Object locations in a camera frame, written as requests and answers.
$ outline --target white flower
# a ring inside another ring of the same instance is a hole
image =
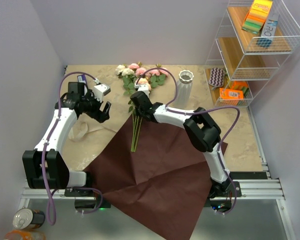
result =
[[[125,68],[126,67],[124,65],[117,66],[116,69],[115,69],[115,74],[120,75],[123,72],[123,70],[125,70]]]
[[[125,69],[122,71],[122,76],[126,76],[126,75],[135,75],[135,71],[133,71],[133,70],[130,69],[130,68],[125,68]]]

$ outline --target brown paper sheet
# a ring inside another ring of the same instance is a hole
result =
[[[211,188],[204,155],[169,124],[143,120],[133,153],[132,135],[130,117],[85,171],[113,206],[167,240],[188,240]]]

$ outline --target beige table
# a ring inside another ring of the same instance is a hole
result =
[[[106,147],[116,132],[128,119],[128,96],[123,96],[123,82],[115,75],[116,65],[69,65],[66,74],[74,71],[87,72],[97,77],[102,83],[111,87],[111,93],[105,97],[105,101],[112,103],[110,110],[110,120],[100,124],[87,115],[81,115],[75,124],[75,129],[79,129],[85,123],[88,125],[89,132],[81,141],[74,142],[67,139],[62,156],[67,166],[72,170],[83,170],[89,165]],[[187,105],[188,110],[198,107],[210,109],[213,107],[211,96],[204,74],[203,65],[165,65],[175,77],[181,70],[189,70],[194,74],[191,96]],[[67,90],[69,81],[76,81],[76,75],[68,77],[62,85],[61,93]],[[92,87],[94,83],[87,77],[88,85]],[[167,78],[165,85],[155,88],[151,94],[152,102],[167,103],[173,98],[174,83],[171,77]],[[223,109],[211,113],[216,123],[221,128],[221,135],[229,129],[236,117],[233,109]],[[260,155],[255,140],[253,128],[246,108],[241,109],[239,121],[232,132],[225,140],[229,143],[224,155],[228,168],[231,171],[262,171]]]

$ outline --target orange package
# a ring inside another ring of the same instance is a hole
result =
[[[220,87],[219,92],[220,92],[220,99],[232,100],[231,102],[229,102],[229,104],[231,105],[237,105],[239,103],[239,100],[244,99],[244,93],[240,90],[226,89]]]

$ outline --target tin can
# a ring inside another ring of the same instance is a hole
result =
[[[13,227],[19,230],[32,230],[40,228],[45,222],[43,211],[22,208],[13,217]]]

